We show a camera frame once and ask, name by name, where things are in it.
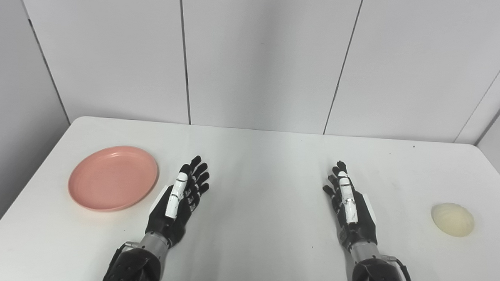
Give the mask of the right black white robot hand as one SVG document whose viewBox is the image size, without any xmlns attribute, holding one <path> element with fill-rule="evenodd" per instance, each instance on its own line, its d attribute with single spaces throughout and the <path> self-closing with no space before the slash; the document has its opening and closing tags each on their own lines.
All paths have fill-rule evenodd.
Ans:
<svg viewBox="0 0 500 281">
<path fill-rule="evenodd" d="M 331 168 L 323 191 L 330 202 L 339 224 L 339 240 L 346 250 L 358 242 L 377 245 L 376 225 L 362 193 L 358 192 L 348 175 L 346 163 L 339 161 Z"/>
</svg>

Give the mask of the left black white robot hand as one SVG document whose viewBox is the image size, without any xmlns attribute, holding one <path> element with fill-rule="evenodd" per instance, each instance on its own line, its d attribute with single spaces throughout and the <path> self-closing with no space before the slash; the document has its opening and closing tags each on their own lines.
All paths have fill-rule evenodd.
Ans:
<svg viewBox="0 0 500 281">
<path fill-rule="evenodd" d="M 146 233 L 162 236 L 169 248 L 176 246 L 186 233 L 186 225 L 210 188 L 208 165 L 200 156 L 181 166 L 175 183 L 164 187 L 155 200 Z"/>
</svg>

